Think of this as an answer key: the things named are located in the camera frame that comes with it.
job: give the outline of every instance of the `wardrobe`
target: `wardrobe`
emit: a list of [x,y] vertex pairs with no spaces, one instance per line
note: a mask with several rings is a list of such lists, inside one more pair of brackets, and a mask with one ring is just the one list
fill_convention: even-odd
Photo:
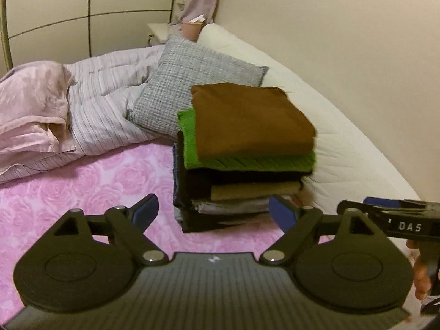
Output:
[[5,0],[8,67],[34,60],[72,63],[145,47],[148,24],[170,22],[172,6],[173,0]]

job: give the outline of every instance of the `wall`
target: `wall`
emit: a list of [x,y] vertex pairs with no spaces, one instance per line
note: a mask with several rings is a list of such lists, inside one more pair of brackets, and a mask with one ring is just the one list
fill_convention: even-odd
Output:
[[148,46],[149,23],[168,23],[172,0],[0,0],[10,64],[73,63]]
[[440,201],[440,0],[221,0],[216,23],[296,72]]

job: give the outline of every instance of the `stack of folded clothes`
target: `stack of folded clothes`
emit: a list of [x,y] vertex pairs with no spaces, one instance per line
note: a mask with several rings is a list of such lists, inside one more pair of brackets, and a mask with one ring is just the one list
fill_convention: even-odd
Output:
[[315,128],[276,87],[196,85],[178,113],[175,218],[201,232],[268,219],[269,197],[291,200],[315,165]]

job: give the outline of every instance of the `brown folded cloth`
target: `brown folded cloth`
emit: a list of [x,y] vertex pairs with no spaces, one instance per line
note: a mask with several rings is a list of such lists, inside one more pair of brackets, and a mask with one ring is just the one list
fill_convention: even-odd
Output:
[[191,92],[200,161],[313,150],[315,128],[279,88],[219,83],[195,85]]
[[300,190],[301,183],[299,181],[212,185],[211,201],[243,200],[272,195],[291,195],[297,194]]

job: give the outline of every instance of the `metal screw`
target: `metal screw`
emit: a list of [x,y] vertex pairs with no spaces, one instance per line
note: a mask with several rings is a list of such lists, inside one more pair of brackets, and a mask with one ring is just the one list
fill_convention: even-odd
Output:
[[269,251],[265,251],[263,253],[263,257],[269,262],[279,262],[284,259],[285,255],[284,252],[281,252],[277,249],[272,249]]
[[151,250],[145,252],[143,257],[148,262],[158,262],[165,258],[165,254],[158,250]]

